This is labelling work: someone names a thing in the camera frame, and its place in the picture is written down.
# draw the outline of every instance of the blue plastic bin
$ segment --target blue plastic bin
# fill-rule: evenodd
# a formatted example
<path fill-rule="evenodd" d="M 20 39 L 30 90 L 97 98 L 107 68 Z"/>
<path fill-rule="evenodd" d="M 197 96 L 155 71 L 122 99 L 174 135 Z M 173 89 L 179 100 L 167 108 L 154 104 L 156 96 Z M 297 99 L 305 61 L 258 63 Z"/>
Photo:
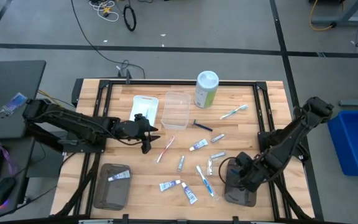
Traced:
<path fill-rule="evenodd" d="M 358 175 L 358 111 L 341 111 L 328 128 L 343 173 Z"/>

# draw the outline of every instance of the computer mouse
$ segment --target computer mouse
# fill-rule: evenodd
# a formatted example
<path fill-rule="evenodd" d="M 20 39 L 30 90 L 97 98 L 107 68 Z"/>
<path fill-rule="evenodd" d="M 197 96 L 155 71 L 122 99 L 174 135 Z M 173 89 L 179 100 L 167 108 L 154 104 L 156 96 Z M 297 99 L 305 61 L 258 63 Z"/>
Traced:
<path fill-rule="evenodd" d="M 13 177 L 6 177 L 0 181 L 0 206 L 9 198 L 16 181 Z"/>

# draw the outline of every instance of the wooden table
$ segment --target wooden table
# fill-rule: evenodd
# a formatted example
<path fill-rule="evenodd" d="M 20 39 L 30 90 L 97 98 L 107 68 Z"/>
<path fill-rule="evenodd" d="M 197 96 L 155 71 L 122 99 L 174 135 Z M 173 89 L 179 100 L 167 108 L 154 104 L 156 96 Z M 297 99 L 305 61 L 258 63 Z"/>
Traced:
<path fill-rule="evenodd" d="M 98 84 L 98 79 L 84 80 L 76 109 L 77 112 L 92 116 Z M 284 128 L 291 122 L 291 116 L 283 83 L 267 82 L 267 86 L 275 128 Z M 232 220 L 233 216 L 238 216 L 240 220 L 273 220 L 267 184 L 259 187 L 255 207 L 243 207 L 228 203 L 223 198 L 224 184 L 218 177 L 218 166 L 222 159 L 214 162 L 213 175 L 207 176 L 218 195 L 217 198 L 212 198 L 209 195 L 195 169 L 195 166 L 199 164 L 203 170 L 206 170 L 207 158 L 221 151 L 226 151 L 228 156 L 236 156 L 241 151 L 248 153 L 251 157 L 259 153 L 257 142 L 259 123 L 252 88 L 248 86 L 219 86 L 213 106 L 204 110 L 196 107 L 192 100 L 189 125 L 185 131 L 172 131 L 164 129 L 161 125 L 165 93 L 167 91 L 186 92 L 194 97 L 195 87 L 181 85 L 113 85 L 108 116 L 116 116 L 123 120 L 128 119 L 131 113 L 132 99 L 135 95 L 154 96 L 159 99 L 158 114 L 154 126 L 159 129 L 155 134 L 160 135 L 161 138 L 152 143 L 152 150 L 146 155 L 142 154 L 139 145 L 125 146 L 118 141 L 108 139 L 106 150 L 101 156 L 99 170 L 105 163 L 129 165 L 132 171 L 129 199 L 126 208 L 121 211 L 92 208 L 91 217 L 122 218 L 123 214 L 129 214 L 130 219 Z M 264 99 L 261 93 L 259 96 L 264 120 L 267 121 Z M 219 120 L 220 116 L 244 103 L 249 105 L 248 110 L 238 112 L 228 119 Z M 194 119 L 213 128 L 214 131 L 211 133 L 192 126 L 190 123 Z M 265 122 L 265 125 L 266 130 L 269 130 L 267 122 Z M 226 137 L 218 143 L 210 144 L 197 151 L 189 151 L 189 147 L 195 142 L 204 138 L 209 141 L 221 133 L 224 133 Z M 175 141 L 165 153 L 161 162 L 156 164 L 155 161 L 158 155 L 163 151 L 172 135 L 175 136 Z M 182 154 L 185 155 L 183 171 L 177 172 L 177 166 Z M 51 214 L 58 212 L 76 190 L 83 158 L 83 154 L 77 154 L 63 166 Z M 284 174 L 288 191 L 305 213 L 313 217 L 310 195 L 301 162 L 293 158 L 285 169 Z M 177 179 L 186 182 L 190 186 L 190 189 L 198 198 L 196 203 L 189 204 L 181 186 L 175 186 L 164 192 L 160 191 L 158 186 L 160 183 Z M 276 191 L 280 214 L 284 217 L 281 195 L 277 188 Z M 88 189 L 84 192 L 80 213 L 84 213 L 87 195 Z"/>

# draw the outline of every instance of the desk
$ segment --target desk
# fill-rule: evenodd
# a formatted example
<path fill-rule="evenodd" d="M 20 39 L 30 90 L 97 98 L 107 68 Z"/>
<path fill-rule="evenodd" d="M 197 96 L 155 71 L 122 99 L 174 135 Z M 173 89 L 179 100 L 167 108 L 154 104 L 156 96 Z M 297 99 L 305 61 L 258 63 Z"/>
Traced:
<path fill-rule="evenodd" d="M 84 80 L 77 112 L 92 116 L 98 85 L 98 79 Z M 267 82 L 267 88 L 275 127 L 284 128 L 291 121 L 291 116 L 283 83 Z M 141 153 L 139 146 L 125 146 L 115 140 L 108 139 L 106 150 L 101 156 L 99 170 L 104 163 L 129 165 L 133 174 L 129 200 L 126 208 L 121 211 L 92 208 L 91 218 L 122 218 L 123 214 L 129 214 L 130 219 L 232 220 L 233 216 L 238 216 L 240 220 L 273 220 L 267 184 L 261 185 L 257 191 L 255 207 L 242 207 L 228 203 L 223 199 L 224 185 L 217 174 L 219 162 L 214 163 L 214 175 L 208 177 L 214 190 L 220 196 L 219 200 L 213 200 L 209 196 L 195 170 L 197 164 L 205 170 L 206 158 L 220 151 L 226 151 L 229 156 L 236 156 L 241 151 L 250 154 L 250 156 L 259 153 L 257 142 L 259 122 L 256 110 L 252 109 L 255 108 L 252 88 L 248 86 L 219 86 L 213 106 L 205 110 L 197 108 L 192 101 L 189 120 L 197 119 L 199 123 L 213 128 L 213 133 L 192 127 L 190 124 L 185 131 L 165 130 L 160 122 L 165 103 L 165 93 L 167 91 L 184 91 L 194 97 L 194 90 L 194 86 L 181 85 L 113 85 L 108 116 L 117 116 L 123 120 L 129 118 L 132 99 L 135 95 L 154 96 L 160 100 L 155 127 L 159 128 L 156 134 L 160 135 L 161 138 L 152 143 L 153 148 L 146 155 Z M 261 94 L 259 94 L 259 97 L 261 102 L 264 103 Z M 104 105 L 104 101 L 105 98 L 102 98 L 101 105 Z M 220 116 L 244 103 L 249 105 L 247 111 L 238 112 L 238 114 L 225 120 L 219 120 Z M 262 106 L 264 120 L 267 121 L 267 114 L 263 108 L 264 106 Z M 189 151 L 189 147 L 195 142 L 203 138 L 209 140 L 219 133 L 226 134 L 226 138 L 198 151 Z M 162 161 L 156 164 L 156 158 L 164 149 L 171 135 L 175 135 L 175 141 Z M 177 165 L 182 154 L 186 157 L 183 171 L 177 172 Z M 83 154 L 77 154 L 63 166 L 51 214 L 58 212 L 76 190 L 83 158 Z M 301 162 L 293 158 L 284 173 L 288 191 L 305 213 L 314 216 Z M 188 199 L 180 186 L 160 192 L 159 183 L 177 179 L 186 182 L 194 191 L 198 198 L 194 205 L 188 203 Z M 87 190 L 85 190 L 80 213 L 85 210 L 87 194 Z M 278 197 L 280 214 L 283 217 L 283 206 L 280 198 Z"/>
<path fill-rule="evenodd" d="M 34 99 L 45 69 L 45 61 L 0 62 L 0 109 L 18 92 Z M 25 106 L 20 107 L 12 116 L 0 117 L 0 142 L 6 147 L 18 170 L 25 168 L 31 158 L 35 139 L 23 137 L 25 124 L 22 113 Z M 11 211 L 21 203 L 27 188 L 27 170 L 16 177 L 16 185 L 6 204 L 0 207 L 0 214 Z M 9 177 L 7 162 L 2 160 L 0 181 Z"/>

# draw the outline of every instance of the gray floor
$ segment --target gray floor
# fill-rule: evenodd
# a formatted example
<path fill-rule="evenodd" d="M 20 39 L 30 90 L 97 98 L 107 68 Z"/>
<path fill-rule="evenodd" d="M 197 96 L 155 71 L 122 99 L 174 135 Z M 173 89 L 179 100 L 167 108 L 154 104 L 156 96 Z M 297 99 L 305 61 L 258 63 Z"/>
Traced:
<path fill-rule="evenodd" d="M 276 2 L 287 50 L 358 53 L 352 44 L 358 27 L 315 32 L 308 26 L 311 5 L 307 0 Z M 5 0 L 0 0 L 0 10 L 4 3 Z M 155 0 L 153 4 L 132 0 L 132 4 L 138 20 L 135 32 L 126 30 L 122 19 L 115 23 L 100 19 L 87 0 L 75 0 L 78 18 L 95 45 L 280 50 L 269 0 Z M 337 5 L 318 4 L 315 9 L 316 15 L 340 13 L 342 9 Z M 59 0 L 13 0 L 0 21 L 0 44 L 87 45 L 70 2 Z M 147 78 L 195 78 L 200 71 L 214 70 L 225 80 L 282 80 L 290 97 L 281 56 L 102 53 L 144 67 Z M 0 49 L 0 61 L 33 59 L 47 61 L 40 88 L 66 101 L 70 100 L 76 78 L 113 77 L 117 73 L 115 64 L 90 50 Z M 341 99 L 358 98 L 358 59 L 290 57 L 290 64 L 301 104 L 315 95 L 334 105 Z M 130 70 L 134 78 L 142 76 L 140 70 Z M 45 128 L 58 130 L 52 126 Z M 308 139 L 325 220 L 358 223 L 358 177 L 342 174 L 326 125 L 310 132 Z M 34 157 L 38 157 L 40 151 L 35 151 Z M 52 166 L 59 164 L 61 158 L 52 153 L 45 161 Z M 56 177 L 33 178 L 27 195 L 39 195 L 56 183 Z M 0 220 L 46 217 L 52 200 L 53 192 L 50 192 L 32 206 Z"/>

